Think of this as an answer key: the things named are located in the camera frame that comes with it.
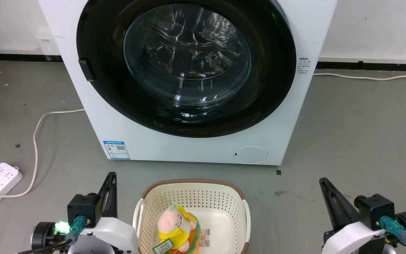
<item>stuffed toy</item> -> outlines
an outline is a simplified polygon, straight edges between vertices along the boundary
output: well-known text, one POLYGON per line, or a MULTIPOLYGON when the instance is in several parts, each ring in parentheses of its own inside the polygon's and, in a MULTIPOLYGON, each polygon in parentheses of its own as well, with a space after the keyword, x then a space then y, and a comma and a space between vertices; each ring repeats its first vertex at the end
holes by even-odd
POLYGON ((191 213, 187 213, 182 206, 172 204, 159 217, 159 238, 161 243, 170 238, 173 244, 171 254, 176 251, 193 254, 198 252, 198 250, 196 252, 194 250, 198 249, 199 232, 200 226, 197 218, 191 213))

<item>sticker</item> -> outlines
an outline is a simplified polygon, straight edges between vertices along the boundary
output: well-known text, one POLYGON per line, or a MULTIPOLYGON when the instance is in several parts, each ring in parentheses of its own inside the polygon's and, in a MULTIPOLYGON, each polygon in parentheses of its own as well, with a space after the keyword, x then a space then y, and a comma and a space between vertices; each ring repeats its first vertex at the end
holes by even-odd
POLYGON ((200 248, 211 247, 211 232, 209 229, 200 230, 200 240, 198 241, 200 248))
POLYGON ((309 58, 299 58, 297 67, 295 68, 295 73, 308 74, 312 63, 313 61, 311 61, 309 58))
POLYGON ((131 159, 123 141, 103 141, 111 159, 131 159))
POLYGON ((161 243, 161 244, 159 244, 157 246, 154 246, 153 251, 156 254, 169 253, 169 249, 171 249, 172 247, 173 247, 172 240, 170 240, 170 238, 168 238, 163 243, 161 243))

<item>washing machine door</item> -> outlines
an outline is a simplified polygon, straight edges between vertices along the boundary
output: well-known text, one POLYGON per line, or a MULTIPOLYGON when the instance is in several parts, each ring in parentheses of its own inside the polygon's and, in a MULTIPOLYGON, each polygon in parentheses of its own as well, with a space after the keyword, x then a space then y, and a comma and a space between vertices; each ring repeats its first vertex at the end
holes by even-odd
POLYGON ((89 0, 77 50, 113 108, 184 137, 264 120, 286 97, 296 62, 288 24, 268 0, 89 0))

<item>green led light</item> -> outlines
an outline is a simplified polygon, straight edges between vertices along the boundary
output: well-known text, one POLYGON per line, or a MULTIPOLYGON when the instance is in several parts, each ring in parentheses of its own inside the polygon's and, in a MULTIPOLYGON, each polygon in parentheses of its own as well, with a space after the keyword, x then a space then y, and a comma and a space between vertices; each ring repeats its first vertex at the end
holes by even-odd
POLYGON ((68 222, 58 222, 55 224, 54 231, 68 234, 70 233, 70 225, 68 225, 68 222))

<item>plastic basket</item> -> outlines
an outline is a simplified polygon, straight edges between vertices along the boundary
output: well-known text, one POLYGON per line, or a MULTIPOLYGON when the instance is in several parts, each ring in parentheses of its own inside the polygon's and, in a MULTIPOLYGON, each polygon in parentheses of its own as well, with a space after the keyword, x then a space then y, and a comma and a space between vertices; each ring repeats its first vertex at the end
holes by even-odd
POLYGON ((179 179, 157 182, 143 193, 134 211, 133 227, 140 254, 153 254, 159 244, 158 219, 171 204, 195 215, 210 230, 210 246, 200 254, 246 254, 250 239, 250 210, 240 189, 218 180, 179 179))

